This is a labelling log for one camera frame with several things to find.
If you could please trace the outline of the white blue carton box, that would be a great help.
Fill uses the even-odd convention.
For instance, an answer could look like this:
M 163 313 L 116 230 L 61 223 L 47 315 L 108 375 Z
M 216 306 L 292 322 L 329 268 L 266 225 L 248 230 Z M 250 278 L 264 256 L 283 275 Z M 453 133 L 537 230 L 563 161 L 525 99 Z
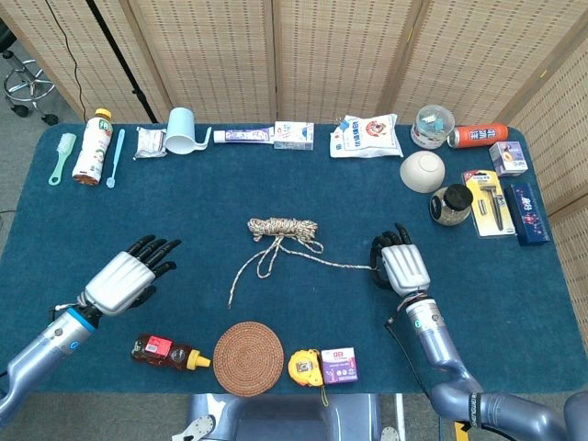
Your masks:
M 312 151 L 314 124 L 311 122 L 276 121 L 274 148 L 279 150 Z

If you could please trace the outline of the round woven rattan coaster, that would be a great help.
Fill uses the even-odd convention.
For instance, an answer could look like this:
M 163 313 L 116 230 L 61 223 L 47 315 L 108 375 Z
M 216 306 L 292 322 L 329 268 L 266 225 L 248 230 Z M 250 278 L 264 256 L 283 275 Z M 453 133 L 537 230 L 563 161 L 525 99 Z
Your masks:
M 213 353 L 214 375 L 223 389 L 254 397 L 272 389 L 284 367 L 282 344 L 260 322 L 238 322 L 218 340 Z

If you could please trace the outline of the bamboo folding screen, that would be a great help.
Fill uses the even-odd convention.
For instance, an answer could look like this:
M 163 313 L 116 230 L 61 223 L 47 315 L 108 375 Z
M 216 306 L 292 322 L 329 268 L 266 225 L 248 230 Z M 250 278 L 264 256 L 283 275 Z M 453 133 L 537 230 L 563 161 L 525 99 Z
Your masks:
M 439 104 L 520 129 L 588 328 L 588 0 L 95 0 L 158 121 L 334 121 Z M 85 0 L 0 0 L 78 114 L 150 121 Z

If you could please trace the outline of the white juice bottle yellow cap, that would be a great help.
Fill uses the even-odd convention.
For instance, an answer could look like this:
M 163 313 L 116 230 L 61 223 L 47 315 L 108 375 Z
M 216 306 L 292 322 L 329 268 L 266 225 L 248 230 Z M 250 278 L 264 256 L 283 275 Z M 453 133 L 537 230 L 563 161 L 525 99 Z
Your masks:
M 99 184 L 113 133 L 111 117 L 109 110 L 98 108 L 87 121 L 81 151 L 72 171 L 75 181 L 91 187 Z

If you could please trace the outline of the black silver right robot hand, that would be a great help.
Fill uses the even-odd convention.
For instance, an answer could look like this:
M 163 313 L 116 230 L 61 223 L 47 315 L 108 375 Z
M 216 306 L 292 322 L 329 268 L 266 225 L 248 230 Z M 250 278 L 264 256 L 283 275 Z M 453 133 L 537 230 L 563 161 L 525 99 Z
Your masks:
M 371 244 L 371 275 L 379 288 L 390 289 L 404 298 L 425 293 L 431 283 L 424 260 L 406 228 L 394 223 L 397 231 L 385 231 Z

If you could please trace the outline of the purple soap box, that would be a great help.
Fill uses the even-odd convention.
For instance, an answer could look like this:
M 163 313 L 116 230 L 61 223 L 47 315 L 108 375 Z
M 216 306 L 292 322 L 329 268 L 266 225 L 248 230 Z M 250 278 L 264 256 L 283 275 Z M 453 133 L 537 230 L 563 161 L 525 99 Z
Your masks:
M 322 350 L 321 366 L 325 385 L 356 382 L 359 379 L 353 347 Z

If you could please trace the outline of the chrome stool base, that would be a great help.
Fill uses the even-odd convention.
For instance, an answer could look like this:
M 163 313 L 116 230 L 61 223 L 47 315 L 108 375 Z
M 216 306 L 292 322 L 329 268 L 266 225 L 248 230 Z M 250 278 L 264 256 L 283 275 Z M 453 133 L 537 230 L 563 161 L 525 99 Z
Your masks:
M 20 118 L 26 118 L 32 111 L 38 112 L 48 126 L 59 122 L 57 115 L 40 109 L 40 101 L 55 90 L 55 84 L 44 77 L 44 70 L 33 72 L 30 67 L 38 66 L 34 59 L 20 60 L 10 47 L 17 41 L 7 24 L 0 19 L 0 56 L 8 63 L 9 71 L 1 86 L 9 108 Z

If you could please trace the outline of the light blue plastic cup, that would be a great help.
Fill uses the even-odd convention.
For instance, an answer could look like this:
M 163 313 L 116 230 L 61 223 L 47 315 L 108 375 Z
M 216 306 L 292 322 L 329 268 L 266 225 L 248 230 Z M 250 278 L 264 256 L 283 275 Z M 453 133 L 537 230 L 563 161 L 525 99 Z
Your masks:
M 165 131 L 164 147 L 174 154 L 191 154 L 208 148 L 212 127 L 208 127 L 205 139 L 197 142 L 195 139 L 195 115 L 186 107 L 174 107 L 169 114 Z

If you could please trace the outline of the white purple toothpaste tube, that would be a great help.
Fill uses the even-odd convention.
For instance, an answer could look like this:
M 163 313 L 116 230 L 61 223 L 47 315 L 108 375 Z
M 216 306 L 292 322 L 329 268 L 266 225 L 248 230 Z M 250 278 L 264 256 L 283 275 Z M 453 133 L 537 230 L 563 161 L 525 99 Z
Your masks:
M 247 129 L 247 130 L 215 130 L 213 140 L 215 143 L 274 143 L 274 128 Z

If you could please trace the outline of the clear jar of clips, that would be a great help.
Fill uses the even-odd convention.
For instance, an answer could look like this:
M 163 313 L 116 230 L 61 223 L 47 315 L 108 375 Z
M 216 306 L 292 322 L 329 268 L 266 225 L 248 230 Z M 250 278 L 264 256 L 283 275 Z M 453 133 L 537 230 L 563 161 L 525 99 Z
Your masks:
M 447 108 L 439 105 L 422 107 L 411 128 L 411 138 L 420 148 L 439 148 L 455 128 L 455 117 Z

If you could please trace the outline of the dark blue long box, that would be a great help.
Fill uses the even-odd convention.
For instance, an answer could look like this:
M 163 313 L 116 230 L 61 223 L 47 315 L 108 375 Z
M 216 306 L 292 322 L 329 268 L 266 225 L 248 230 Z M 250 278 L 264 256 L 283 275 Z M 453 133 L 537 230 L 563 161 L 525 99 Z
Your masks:
M 532 187 L 528 183 L 511 184 L 504 192 L 518 242 L 522 246 L 548 243 L 547 224 Z

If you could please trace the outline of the small purple white box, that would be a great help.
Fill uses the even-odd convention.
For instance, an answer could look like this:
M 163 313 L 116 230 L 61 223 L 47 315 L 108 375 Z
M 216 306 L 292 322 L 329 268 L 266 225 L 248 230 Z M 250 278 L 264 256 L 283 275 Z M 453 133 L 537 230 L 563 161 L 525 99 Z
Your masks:
M 528 170 L 519 141 L 498 141 L 489 149 L 489 155 L 498 176 L 519 176 Z

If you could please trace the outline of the orange drink can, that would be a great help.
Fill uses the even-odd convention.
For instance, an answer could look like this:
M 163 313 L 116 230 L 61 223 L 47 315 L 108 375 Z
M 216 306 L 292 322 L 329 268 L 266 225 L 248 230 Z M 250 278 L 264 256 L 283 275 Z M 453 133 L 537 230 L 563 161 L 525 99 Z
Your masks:
M 454 149 L 490 146 L 506 141 L 508 127 L 501 123 L 458 126 L 447 137 L 447 144 Z

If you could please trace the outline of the dark blue table mat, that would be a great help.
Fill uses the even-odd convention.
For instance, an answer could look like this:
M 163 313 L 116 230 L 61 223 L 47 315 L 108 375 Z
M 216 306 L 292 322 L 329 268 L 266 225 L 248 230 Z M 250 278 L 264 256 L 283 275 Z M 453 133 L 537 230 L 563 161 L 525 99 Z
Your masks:
M 407 188 L 401 159 L 334 159 L 332 127 L 318 126 L 312 151 L 211 145 L 189 155 L 134 160 L 126 128 L 116 185 L 88 187 L 65 171 L 48 178 L 56 145 L 78 125 L 40 138 L 0 259 L 0 390 L 7 362 L 75 300 L 117 253 L 152 234 L 180 245 L 176 270 L 157 279 L 138 308 L 102 319 L 90 338 L 41 383 L 50 391 L 217 392 L 209 368 L 193 373 L 134 362 L 137 336 L 153 333 L 206 356 L 232 325 L 257 321 L 286 354 L 353 347 L 357 382 L 329 392 L 413 392 L 443 374 L 430 368 L 398 304 L 366 270 L 373 239 L 405 226 L 469 371 L 488 391 L 576 390 L 588 358 L 553 243 L 483 239 L 472 220 L 435 223 L 429 197 Z

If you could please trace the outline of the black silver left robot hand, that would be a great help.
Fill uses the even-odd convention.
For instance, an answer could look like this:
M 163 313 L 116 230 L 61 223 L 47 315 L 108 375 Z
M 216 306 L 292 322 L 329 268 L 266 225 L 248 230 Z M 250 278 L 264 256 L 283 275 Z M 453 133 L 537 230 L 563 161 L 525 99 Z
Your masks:
M 146 235 L 126 251 L 116 254 L 85 286 L 77 298 L 82 310 L 94 309 L 106 316 L 120 315 L 145 302 L 155 279 L 175 270 L 164 259 L 182 243 Z

